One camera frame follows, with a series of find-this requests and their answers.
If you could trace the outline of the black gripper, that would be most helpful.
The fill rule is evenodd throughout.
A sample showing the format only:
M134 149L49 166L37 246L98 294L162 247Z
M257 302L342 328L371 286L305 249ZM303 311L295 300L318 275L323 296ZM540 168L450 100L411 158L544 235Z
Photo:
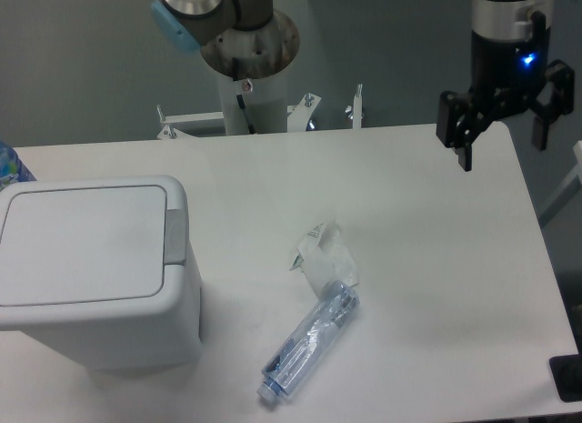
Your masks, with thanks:
M547 65L551 13L475 11L471 28L471 87L441 93L437 138L471 171L479 135L493 121L531 110L532 144L546 150L550 127L574 110L574 69L561 60ZM542 104L537 97L547 86L550 96Z

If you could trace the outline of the grey robot arm base joint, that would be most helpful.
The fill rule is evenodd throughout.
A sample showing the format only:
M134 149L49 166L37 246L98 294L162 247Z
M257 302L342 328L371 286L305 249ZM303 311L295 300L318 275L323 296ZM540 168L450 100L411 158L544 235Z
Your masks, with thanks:
M155 0L151 14L164 37L194 53L229 29L255 31L273 17L274 0Z

